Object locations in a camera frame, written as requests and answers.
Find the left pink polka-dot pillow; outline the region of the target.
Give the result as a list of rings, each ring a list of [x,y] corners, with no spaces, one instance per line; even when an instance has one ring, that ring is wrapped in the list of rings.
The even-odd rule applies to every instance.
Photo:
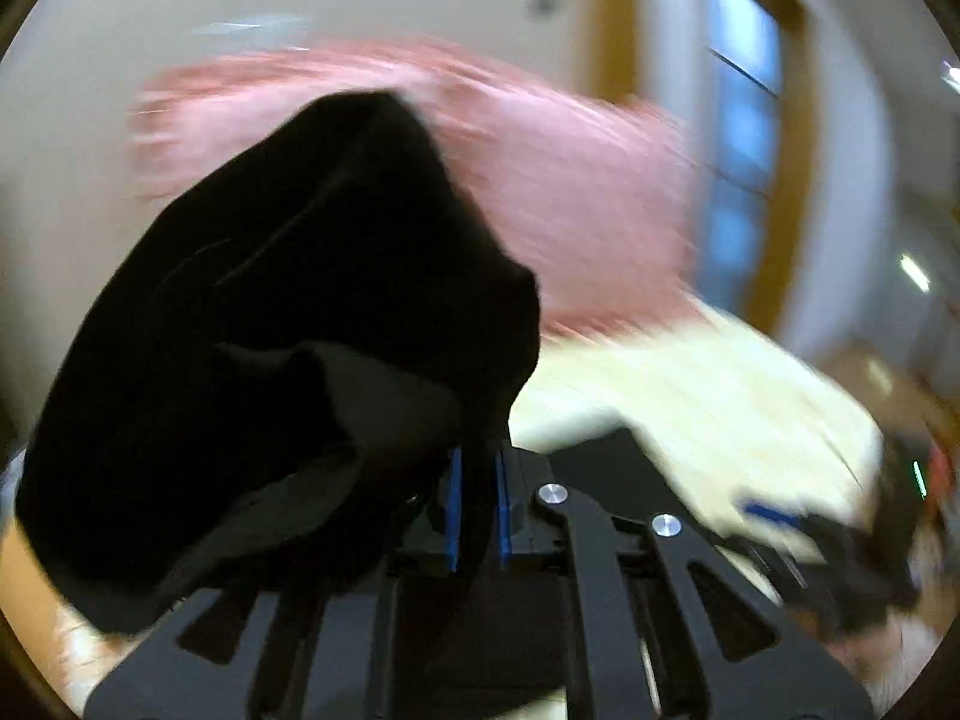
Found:
[[[307,49],[223,55],[156,76],[130,112],[140,197],[167,202],[314,99],[389,91],[425,122],[459,169],[482,141],[472,121],[477,89],[457,54],[427,41],[334,41]]]

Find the wooden framed window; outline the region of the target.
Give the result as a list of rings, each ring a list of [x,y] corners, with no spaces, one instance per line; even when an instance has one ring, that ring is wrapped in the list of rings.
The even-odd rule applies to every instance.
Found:
[[[815,172],[811,18],[800,0],[706,0],[706,21],[713,102],[698,291],[773,335]]]

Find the black pants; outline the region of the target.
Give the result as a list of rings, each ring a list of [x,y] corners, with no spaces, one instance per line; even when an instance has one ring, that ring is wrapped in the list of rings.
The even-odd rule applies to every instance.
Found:
[[[386,91],[317,99],[161,213],[76,333],[14,513],[136,634],[206,585],[345,590],[539,357],[532,271]]]

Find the right pink polka-dot pillow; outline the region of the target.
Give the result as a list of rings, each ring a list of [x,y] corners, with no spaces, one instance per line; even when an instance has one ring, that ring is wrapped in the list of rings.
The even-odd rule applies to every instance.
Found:
[[[460,176],[537,278],[544,335],[621,335],[697,315],[697,163],[674,115],[465,52],[444,67],[462,85]]]

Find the pink polka-dot pillow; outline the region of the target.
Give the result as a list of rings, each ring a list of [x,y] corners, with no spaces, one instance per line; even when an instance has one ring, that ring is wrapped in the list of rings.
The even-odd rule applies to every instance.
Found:
[[[697,315],[697,163],[674,115],[465,52],[444,67],[462,85],[460,176],[537,278],[544,335],[621,335]]]
[[[140,197],[167,202],[314,99],[389,91],[425,122],[459,169],[482,141],[472,121],[477,89],[457,54],[427,41],[334,41],[307,49],[223,55],[156,76],[130,112]]]

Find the yellow floral bed sheet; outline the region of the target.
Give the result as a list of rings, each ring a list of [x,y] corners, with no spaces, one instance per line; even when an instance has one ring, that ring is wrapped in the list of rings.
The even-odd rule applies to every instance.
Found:
[[[702,307],[672,327],[549,338],[517,397],[511,437],[545,450],[630,427],[686,507],[796,556],[804,536],[743,515],[747,500],[859,525],[880,431],[843,387],[747,323]]]

